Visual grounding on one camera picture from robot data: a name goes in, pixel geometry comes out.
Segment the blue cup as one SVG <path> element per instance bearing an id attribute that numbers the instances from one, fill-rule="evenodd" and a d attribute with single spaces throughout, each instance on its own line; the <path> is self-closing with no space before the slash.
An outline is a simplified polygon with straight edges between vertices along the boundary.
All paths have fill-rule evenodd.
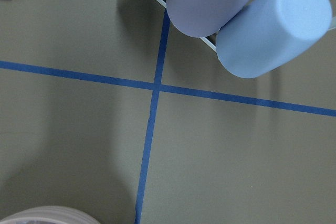
<path id="1" fill-rule="evenodd" d="M 329 0 L 254 0 L 218 32 L 217 56 L 231 74 L 255 78 L 308 50 L 331 20 Z"/>

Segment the white round plate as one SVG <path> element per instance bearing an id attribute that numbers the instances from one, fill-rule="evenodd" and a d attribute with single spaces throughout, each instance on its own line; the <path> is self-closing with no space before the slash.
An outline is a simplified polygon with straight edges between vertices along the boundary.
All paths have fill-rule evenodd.
<path id="1" fill-rule="evenodd" d="M 96 223 L 92 216 L 87 213 L 69 207 L 42 206 L 30 208 L 5 217 L 1 223 Z"/>

